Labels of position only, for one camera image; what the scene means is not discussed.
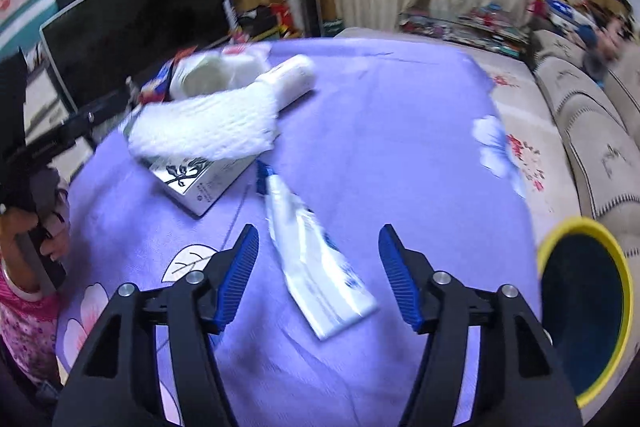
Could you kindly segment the person's left hand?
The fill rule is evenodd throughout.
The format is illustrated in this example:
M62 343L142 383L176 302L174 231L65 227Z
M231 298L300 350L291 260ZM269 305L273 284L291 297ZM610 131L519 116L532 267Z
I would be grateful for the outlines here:
M1 215L1 262L19 294L49 296L65 279L61 259L70 249L67 187L53 191L52 204L38 213L9 208Z

